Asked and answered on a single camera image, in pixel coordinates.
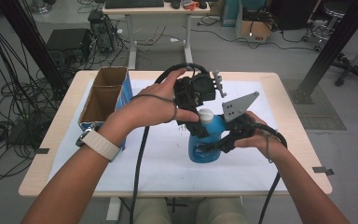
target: hand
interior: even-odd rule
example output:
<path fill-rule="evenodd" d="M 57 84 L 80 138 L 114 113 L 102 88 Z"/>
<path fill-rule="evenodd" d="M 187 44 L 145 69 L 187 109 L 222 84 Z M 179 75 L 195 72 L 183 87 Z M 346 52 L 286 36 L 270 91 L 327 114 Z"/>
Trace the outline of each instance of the hand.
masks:
<path fill-rule="evenodd" d="M 267 124 L 264 120 L 259 118 L 256 114 L 251 111 L 246 111 L 246 114 L 249 115 L 257 123 Z M 257 149 L 269 160 L 274 162 L 278 161 L 288 152 L 282 143 L 273 135 L 268 139 L 262 130 L 257 129 L 255 135 L 249 138 L 242 138 L 237 140 L 234 143 L 235 147 L 257 147 Z"/>
<path fill-rule="evenodd" d="M 139 97 L 134 97 L 118 111 L 131 119 L 129 122 L 132 128 L 157 125 L 172 119 L 198 121 L 199 116 L 191 111 L 176 108 L 175 115 L 175 105 L 172 101 L 173 85 L 176 79 L 184 74 L 185 71 L 185 68 L 181 68 L 170 72 L 161 84 L 153 84 L 141 90 L 138 94 Z M 171 102 L 149 95 L 170 100 Z"/>

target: right arm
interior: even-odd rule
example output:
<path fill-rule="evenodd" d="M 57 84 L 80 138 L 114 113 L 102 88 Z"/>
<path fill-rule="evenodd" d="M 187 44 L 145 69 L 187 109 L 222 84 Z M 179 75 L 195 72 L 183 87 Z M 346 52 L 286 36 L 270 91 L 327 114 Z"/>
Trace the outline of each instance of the right arm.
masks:
<path fill-rule="evenodd" d="M 256 122 L 266 124 L 252 112 L 247 114 Z M 302 222 L 350 223 L 290 151 L 277 138 L 271 136 L 268 140 L 269 159 L 275 163 Z M 267 140 L 261 131 L 257 131 L 253 137 L 236 141 L 235 147 L 257 147 L 267 157 Z"/>

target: black metal pole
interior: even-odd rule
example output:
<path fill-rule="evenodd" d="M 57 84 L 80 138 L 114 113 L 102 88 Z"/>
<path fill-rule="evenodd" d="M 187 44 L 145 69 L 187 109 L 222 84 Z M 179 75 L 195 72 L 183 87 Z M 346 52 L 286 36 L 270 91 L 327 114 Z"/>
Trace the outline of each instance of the black metal pole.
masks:
<path fill-rule="evenodd" d="M 292 99 L 296 104 L 308 104 L 311 102 L 310 95 L 316 85 L 322 79 L 326 71 L 338 54 L 350 41 L 358 29 L 358 0 L 353 1 L 341 23 L 330 36 L 316 61 L 313 63 L 304 80 L 294 91 L 291 91 Z"/>
<path fill-rule="evenodd" d="M 40 71 L 46 77 L 57 99 L 62 99 L 68 84 L 62 78 L 55 63 L 48 54 L 46 43 L 37 32 L 36 27 L 24 11 L 19 0 L 0 0 L 0 9 L 13 27 L 21 42 L 34 58 Z"/>

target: blue spray bottle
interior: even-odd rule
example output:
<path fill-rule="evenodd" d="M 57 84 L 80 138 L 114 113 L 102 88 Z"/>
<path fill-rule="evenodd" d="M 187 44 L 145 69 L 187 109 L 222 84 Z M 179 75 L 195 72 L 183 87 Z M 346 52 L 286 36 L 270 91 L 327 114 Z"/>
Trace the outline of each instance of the blue spray bottle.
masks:
<path fill-rule="evenodd" d="M 188 156 L 193 162 L 197 163 L 216 161 L 220 157 L 221 150 L 201 151 L 200 146 L 219 141 L 222 132 L 226 130 L 226 124 L 220 117 L 214 115 L 210 109 L 201 109 L 199 114 L 201 123 L 210 136 L 198 138 L 196 135 L 190 135 L 188 140 Z"/>

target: black keyboard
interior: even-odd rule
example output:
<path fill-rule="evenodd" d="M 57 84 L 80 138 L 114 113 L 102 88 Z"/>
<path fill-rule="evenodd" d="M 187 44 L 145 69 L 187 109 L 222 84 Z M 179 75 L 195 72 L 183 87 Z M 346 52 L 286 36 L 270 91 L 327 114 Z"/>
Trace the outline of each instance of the black keyboard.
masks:
<path fill-rule="evenodd" d="M 164 7 L 164 0 L 106 0 L 105 8 Z"/>

